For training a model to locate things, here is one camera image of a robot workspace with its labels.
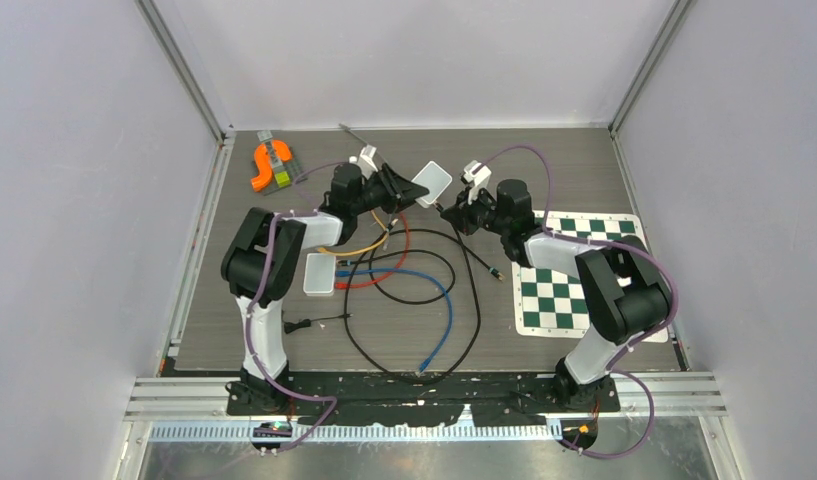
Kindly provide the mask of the white network switch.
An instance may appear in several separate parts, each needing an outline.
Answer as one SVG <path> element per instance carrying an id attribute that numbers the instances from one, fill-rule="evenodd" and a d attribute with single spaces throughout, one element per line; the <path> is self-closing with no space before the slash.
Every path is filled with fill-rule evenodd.
<path id="1" fill-rule="evenodd" d="M 432 207 L 452 182 L 452 176 L 439 164 L 429 161 L 412 178 L 412 182 L 428 192 L 416 200 L 422 208 Z"/>
<path id="2" fill-rule="evenodd" d="M 337 263 L 333 255 L 309 253 L 306 256 L 303 293 L 309 297 L 331 297 L 335 292 Z"/>

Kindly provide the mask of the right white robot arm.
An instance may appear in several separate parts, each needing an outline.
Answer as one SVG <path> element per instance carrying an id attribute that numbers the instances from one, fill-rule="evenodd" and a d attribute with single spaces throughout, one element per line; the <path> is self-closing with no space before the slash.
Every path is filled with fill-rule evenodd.
<path id="1" fill-rule="evenodd" d="M 463 182 L 455 203 L 440 211 L 457 232 L 491 232 L 510 261 L 579 282 L 589 327 L 556 364 L 550 391 L 557 405 L 582 409 L 594 402 L 626 351 L 673 320 L 678 307 L 674 287 L 635 235 L 618 241 L 563 235 L 537 218 L 525 182 L 503 180 L 494 193 L 475 180 Z"/>

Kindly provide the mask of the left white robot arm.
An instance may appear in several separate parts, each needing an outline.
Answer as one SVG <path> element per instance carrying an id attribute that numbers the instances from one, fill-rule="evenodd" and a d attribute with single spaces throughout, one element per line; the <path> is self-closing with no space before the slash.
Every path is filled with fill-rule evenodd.
<path id="1" fill-rule="evenodd" d="M 360 215 L 377 209 L 399 213 L 427 206 L 441 191 L 430 176 L 413 179 L 384 164 L 367 173 L 357 163 L 336 165 L 322 203 L 307 215 L 253 207 L 243 218 L 221 262 L 221 277 L 239 308 L 244 335 L 240 380 L 264 412 L 277 414 L 293 391 L 283 374 L 283 300 L 292 286 L 301 254 L 314 247 L 345 244 Z"/>

